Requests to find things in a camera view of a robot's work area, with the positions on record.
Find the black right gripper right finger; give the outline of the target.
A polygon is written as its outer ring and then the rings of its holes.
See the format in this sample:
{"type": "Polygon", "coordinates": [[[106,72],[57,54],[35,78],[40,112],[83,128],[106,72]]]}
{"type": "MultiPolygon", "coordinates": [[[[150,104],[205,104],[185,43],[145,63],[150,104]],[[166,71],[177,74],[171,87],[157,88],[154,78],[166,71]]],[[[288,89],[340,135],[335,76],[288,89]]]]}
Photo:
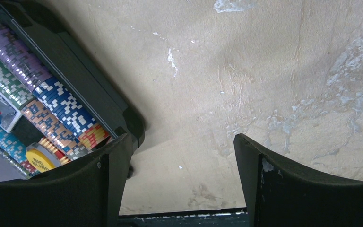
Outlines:
{"type": "Polygon", "coordinates": [[[234,150],[251,227],[363,227],[363,181],[327,174],[244,134],[234,150]]]}

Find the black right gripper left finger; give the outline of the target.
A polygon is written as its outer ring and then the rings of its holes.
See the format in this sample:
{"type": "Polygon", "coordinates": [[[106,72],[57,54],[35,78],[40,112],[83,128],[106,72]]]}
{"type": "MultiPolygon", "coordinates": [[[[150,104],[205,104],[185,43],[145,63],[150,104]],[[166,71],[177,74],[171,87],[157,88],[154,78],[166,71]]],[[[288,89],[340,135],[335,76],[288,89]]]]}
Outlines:
{"type": "Polygon", "coordinates": [[[123,134],[28,180],[0,182],[0,227],[115,227],[133,153],[123,134]]]}

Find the yellow round button chip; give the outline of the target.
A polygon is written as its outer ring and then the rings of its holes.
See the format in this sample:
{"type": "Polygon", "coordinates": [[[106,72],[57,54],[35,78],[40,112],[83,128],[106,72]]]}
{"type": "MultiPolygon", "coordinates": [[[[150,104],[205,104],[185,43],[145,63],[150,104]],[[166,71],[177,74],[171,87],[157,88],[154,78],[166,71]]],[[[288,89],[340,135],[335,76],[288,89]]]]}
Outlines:
{"type": "Polygon", "coordinates": [[[45,154],[36,149],[28,150],[26,158],[40,172],[46,172],[55,168],[54,163],[45,154]]]}

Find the clear round button chip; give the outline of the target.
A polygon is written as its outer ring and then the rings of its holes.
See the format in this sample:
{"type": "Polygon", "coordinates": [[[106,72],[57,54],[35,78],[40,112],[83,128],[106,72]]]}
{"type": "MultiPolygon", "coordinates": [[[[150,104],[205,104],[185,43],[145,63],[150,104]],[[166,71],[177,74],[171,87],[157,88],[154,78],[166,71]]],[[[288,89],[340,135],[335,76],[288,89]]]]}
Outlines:
{"type": "Polygon", "coordinates": [[[26,148],[26,158],[40,172],[61,166],[57,157],[39,143],[33,143],[26,148]]]}

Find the black poker set case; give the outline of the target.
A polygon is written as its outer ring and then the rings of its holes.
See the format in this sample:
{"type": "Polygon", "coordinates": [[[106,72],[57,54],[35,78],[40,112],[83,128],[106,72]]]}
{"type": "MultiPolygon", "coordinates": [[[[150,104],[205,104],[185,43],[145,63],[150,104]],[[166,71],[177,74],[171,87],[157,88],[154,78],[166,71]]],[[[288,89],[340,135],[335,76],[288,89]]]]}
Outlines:
{"type": "Polygon", "coordinates": [[[145,139],[142,118],[44,5],[0,0],[0,93],[22,117],[0,146],[30,175],[26,148],[47,138],[70,161],[127,133],[145,139]]]}

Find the blue playing card deck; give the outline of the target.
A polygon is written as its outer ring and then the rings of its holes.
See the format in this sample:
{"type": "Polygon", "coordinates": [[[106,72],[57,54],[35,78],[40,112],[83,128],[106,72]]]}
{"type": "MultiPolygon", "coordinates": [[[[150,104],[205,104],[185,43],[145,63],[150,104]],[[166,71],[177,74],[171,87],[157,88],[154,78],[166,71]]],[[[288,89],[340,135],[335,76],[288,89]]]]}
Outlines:
{"type": "Polygon", "coordinates": [[[22,114],[0,93],[0,127],[7,133],[11,133],[22,114]]]}

